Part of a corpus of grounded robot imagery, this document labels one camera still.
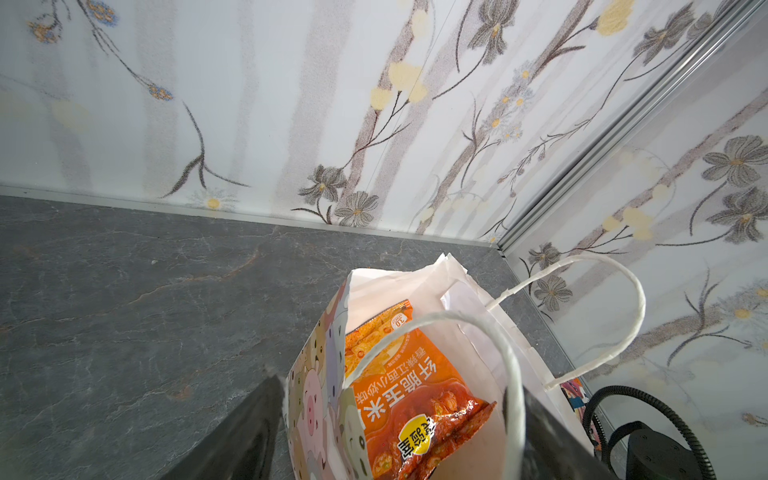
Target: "cartoon pig print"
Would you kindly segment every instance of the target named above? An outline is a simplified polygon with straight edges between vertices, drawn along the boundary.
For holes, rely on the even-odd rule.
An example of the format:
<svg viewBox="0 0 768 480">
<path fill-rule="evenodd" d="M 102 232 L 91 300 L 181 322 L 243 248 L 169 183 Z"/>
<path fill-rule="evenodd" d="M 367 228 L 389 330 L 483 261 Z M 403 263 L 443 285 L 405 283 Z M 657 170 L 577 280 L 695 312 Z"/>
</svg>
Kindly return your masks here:
<svg viewBox="0 0 768 480">
<path fill-rule="evenodd" d="M 325 422 L 323 421 L 325 402 L 323 401 L 323 387 L 320 385 L 320 377 L 317 370 L 311 369 L 304 379 L 304 391 L 302 395 L 303 410 L 299 424 L 301 443 L 307 455 L 312 453 L 320 462 L 326 462 L 326 453 L 323 449 L 325 439 Z"/>
<path fill-rule="evenodd" d="M 306 466 L 301 439 L 296 431 L 292 431 L 288 435 L 288 452 L 293 464 L 293 476 L 296 477 L 296 480 L 310 480 L 310 472 Z"/>
<path fill-rule="evenodd" d="M 346 313 L 344 321 L 340 322 L 339 317 L 333 321 L 330 328 L 326 331 L 326 394 L 328 400 L 337 402 L 341 393 L 341 384 L 344 375 L 344 327 L 346 324 Z"/>
<path fill-rule="evenodd" d="M 334 405 L 328 404 L 328 415 L 326 416 L 326 454 L 328 455 L 328 469 L 331 471 L 332 480 L 349 480 L 348 468 L 340 455 L 343 448 L 341 429 L 338 423 L 339 416 L 336 414 Z"/>
<path fill-rule="evenodd" d="M 318 324 L 307 342 L 308 352 L 305 362 L 307 369 L 315 369 L 321 379 L 325 378 L 326 370 L 326 331 Z"/>
<path fill-rule="evenodd" d="M 344 430 L 342 433 L 344 450 L 352 464 L 352 474 L 355 480 L 373 478 L 371 465 L 368 461 L 366 434 L 362 430 L 362 418 L 354 401 L 354 393 L 352 395 L 352 403 L 345 402 L 346 407 L 344 408 Z"/>
</svg>

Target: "bag handle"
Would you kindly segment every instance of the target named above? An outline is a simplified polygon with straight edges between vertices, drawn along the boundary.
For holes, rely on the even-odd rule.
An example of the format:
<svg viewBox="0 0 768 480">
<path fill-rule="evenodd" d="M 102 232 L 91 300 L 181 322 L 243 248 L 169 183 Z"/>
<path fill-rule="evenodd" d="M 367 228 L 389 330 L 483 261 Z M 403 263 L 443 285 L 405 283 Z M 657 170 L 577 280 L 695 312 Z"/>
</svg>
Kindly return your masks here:
<svg viewBox="0 0 768 480">
<path fill-rule="evenodd" d="M 491 339 L 502 355 L 502 360 L 504 361 L 508 375 L 508 388 L 506 392 L 507 445 L 504 460 L 504 476 L 502 478 L 518 480 L 520 479 L 523 448 L 525 447 L 525 401 L 523 397 L 522 374 L 520 373 L 518 359 L 515 357 L 515 353 L 512 350 L 512 343 L 514 340 L 512 340 L 509 332 L 507 332 L 499 322 L 496 322 L 495 319 L 489 319 L 488 317 L 475 318 L 456 311 L 430 313 L 421 316 L 418 319 L 413 319 L 379 340 L 379 342 L 362 358 L 355 370 L 344 380 L 343 388 L 348 389 L 352 385 L 352 382 L 362 375 L 362 372 L 365 371 L 373 359 L 400 336 L 431 323 L 444 322 L 446 320 L 469 323 L 478 327 Z"/>
<path fill-rule="evenodd" d="M 544 390 L 552 390 L 553 388 L 559 386 L 563 382 L 567 382 L 568 380 L 575 379 L 579 376 L 584 375 L 587 372 L 590 372 L 591 370 L 596 369 L 600 365 L 618 356 L 620 353 L 624 351 L 624 349 L 626 349 L 629 346 L 630 343 L 632 343 L 632 340 L 634 340 L 634 338 L 640 332 L 640 327 L 643 325 L 643 318 L 645 317 L 645 292 L 643 291 L 643 286 L 640 284 L 640 280 L 638 280 L 637 277 L 634 275 L 634 273 L 632 273 L 627 267 L 625 267 L 624 265 L 622 265 L 621 263 L 617 262 L 616 260 L 610 257 L 606 257 L 604 255 L 598 255 L 596 253 L 582 253 L 580 255 L 573 255 L 571 257 L 564 258 L 563 260 L 560 260 L 557 263 L 553 263 L 552 265 L 543 269 L 541 272 L 531 276 L 526 281 L 519 283 L 517 286 L 514 286 L 509 290 L 505 290 L 496 300 L 493 300 L 492 302 L 490 302 L 488 305 L 485 306 L 487 310 L 490 310 L 493 307 L 498 306 L 499 303 L 501 303 L 502 300 L 504 300 L 508 296 L 516 294 L 520 290 L 523 290 L 528 284 L 533 283 L 536 280 L 539 280 L 541 278 L 544 278 L 545 276 L 554 272 L 558 268 L 561 268 L 562 266 L 570 265 L 571 263 L 581 262 L 584 260 L 595 260 L 597 262 L 607 263 L 609 265 L 615 266 L 620 272 L 624 274 L 625 277 L 627 277 L 632 282 L 632 285 L 634 285 L 634 289 L 637 291 L 637 315 L 634 317 L 634 321 L 632 322 L 632 327 L 630 328 L 629 333 L 617 345 L 614 345 L 607 351 L 603 352 L 602 355 L 592 360 L 591 362 L 586 363 L 585 365 L 580 366 L 574 369 L 573 371 L 568 372 L 565 375 L 552 380 L 551 382 L 549 382 L 544 386 Z"/>
</svg>

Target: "black object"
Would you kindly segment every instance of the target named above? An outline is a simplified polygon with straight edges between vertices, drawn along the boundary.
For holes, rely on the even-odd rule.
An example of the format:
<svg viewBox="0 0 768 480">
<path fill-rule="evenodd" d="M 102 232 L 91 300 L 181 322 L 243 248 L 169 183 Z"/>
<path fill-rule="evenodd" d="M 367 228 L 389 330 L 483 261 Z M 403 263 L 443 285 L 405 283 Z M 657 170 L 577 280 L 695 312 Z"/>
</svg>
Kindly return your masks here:
<svg viewBox="0 0 768 480">
<path fill-rule="evenodd" d="M 627 478 L 701 480 L 701 472 L 691 450 L 663 433 L 638 429 L 629 435 Z"/>
<path fill-rule="evenodd" d="M 616 480 L 527 389 L 521 480 Z M 507 424 L 507 392 L 502 400 Z"/>
<path fill-rule="evenodd" d="M 264 380 L 162 479 L 266 480 L 282 404 L 282 383 Z"/>
<path fill-rule="evenodd" d="M 622 425 L 613 435 L 611 440 L 605 442 L 605 434 L 602 428 L 598 428 L 598 436 L 600 437 L 600 443 L 603 445 L 602 461 L 608 468 L 613 471 L 611 466 L 611 450 L 613 447 L 626 435 L 630 435 L 629 449 L 627 450 L 627 480 L 649 479 L 649 480 L 688 480 L 689 478 L 702 478 L 703 480 L 717 480 L 715 471 L 712 468 L 712 463 L 707 457 L 707 453 L 701 446 L 699 439 L 696 438 L 694 433 L 688 428 L 688 425 L 675 413 L 667 404 L 657 399 L 656 397 L 643 392 L 642 390 L 633 389 L 628 386 L 613 385 L 603 387 L 599 389 L 587 403 L 587 408 L 584 410 L 584 418 L 582 419 L 581 426 L 589 433 L 590 420 L 597 420 L 594 416 L 594 412 L 597 409 L 600 402 L 608 396 L 623 395 L 630 396 L 635 399 L 646 402 L 648 405 L 654 407 L 659 412 L 663 413 L 680 431 L 680 434 L 685 438 L 690 451 L 682 448 L 680 444 L 670 439 L 666 435 L 658 432 L 654 432 L 649 429 L 647 425 L 642 422 L 631 422 L 626 425 Z M 633 435 L 640 433 L 640 439 L 635 437 L 633 442 Z M 653 437 L 659 440 L 660 437 L 666 439 L 664 442 L 657 444 L 647 444 L 647 439 L 643 439 L 642 435 L 648 436 L 647 432 L 653 432 Z M 639 452 L 632 450 L 633 445 L 636 449 L 640 449 Z M 691 471 L 691 466 L 688 465 L 690 456 L 693 456 L 695 461 L 696 470 Z"/>
</svg>

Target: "black device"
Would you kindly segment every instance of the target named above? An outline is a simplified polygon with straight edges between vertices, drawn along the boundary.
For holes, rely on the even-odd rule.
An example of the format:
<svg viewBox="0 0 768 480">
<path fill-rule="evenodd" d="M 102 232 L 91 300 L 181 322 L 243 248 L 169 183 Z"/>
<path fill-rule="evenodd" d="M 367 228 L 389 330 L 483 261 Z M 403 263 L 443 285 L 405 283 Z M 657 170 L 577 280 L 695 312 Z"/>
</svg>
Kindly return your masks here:
<svg viewBox="0 0 768 480">
<path fill-rule="evenodd" d="M 629 422 L 620 426 L 606 442 L 602 425 L 594 412 L 600 402 L 612 395 L 630 396 L 664 414 L 677 427 L 690 450 L 663 433 L 655 432 L 643 422 Z M 642 390 L 619 385 L 599 389 L 584 410 L 582 426 L 587 433 L 589 433 L 590 421 L 594 423 L 602 445 L 601 460 L 611 472 L 614 471 L 611 465 L 611 451 L 622 438 L 629 435 L 626 480 L 717 479 L 707 453 L 683 419 L 665 403 Z"/>
<path fill-rule="evenodd" d="M 162 480 L 267 480 L 282 405 L 283 384 L 264 380 Z"/>
</svg>

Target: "corn chips in package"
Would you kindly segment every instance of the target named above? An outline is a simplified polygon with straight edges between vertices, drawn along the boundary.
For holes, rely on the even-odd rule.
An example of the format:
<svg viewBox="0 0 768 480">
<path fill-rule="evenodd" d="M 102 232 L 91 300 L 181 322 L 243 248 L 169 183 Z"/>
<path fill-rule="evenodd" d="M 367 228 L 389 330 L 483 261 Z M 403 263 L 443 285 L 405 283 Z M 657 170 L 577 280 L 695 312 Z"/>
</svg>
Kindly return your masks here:
<svg viewBox="0 0 768 480">
<path fill-rule="evenodd" d="M 412 314 L 405 300 L 348 333 L 345 376 Z M 428 478 L 483 426 L 496 405 L 474 397 L 454 366 L 418 329 L 392 342 L 352 387 L 376 480 Z"/>
</svg>

